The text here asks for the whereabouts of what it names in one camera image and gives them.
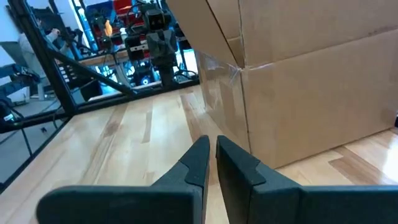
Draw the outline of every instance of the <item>table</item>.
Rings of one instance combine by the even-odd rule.
[[[278,171],[303,185],[396,184],[394,132],[384,131]],[[228,223],[215,144],[219,134],[237,140],[221,132],[206,114],[199,86],[73,117],[0,195],[0,223],[37,223],[37,202],[57,187],[150,185],[202,134],[209,135],[211,142],[206,223]]]
[[[141,90],[141,89],[143,89],[143,88],[149,88],[149,87],[160,86],[161,84],[162,84],[161,81],[156,81],[156,82],[152,82],[152,83],[147,84],[147,85],[135,86],[135,87],[132,87],[131,89],[132,89],[132,90]],[[107,94],[103,94],[103,95],[101,95],[101,96],[94,96],[94,97],[91,97],[91,98],[89,99],[89,101],[99,100],[99,99],[107,98],[107,97],[114,96],[114,95],[118,95],[118,94],[121,94],[121,92],[115,90],[115,91],[112,92],[112,93],[107,93]]]
[[[87,67],[90,66],[103,66],[103,65],[115,65],[116,68],[116,78],[119,83],[123,85],[130,86],[130,82],[126,76],[126,71],[124,70],[123,63],[130,60],[127,50],[119,50],[116,52],[116,59],[118,64],[115,65],[115,61],[112,55],[100,55],[95,57],[90,57],[87,59],[80,60],[79,63]]]

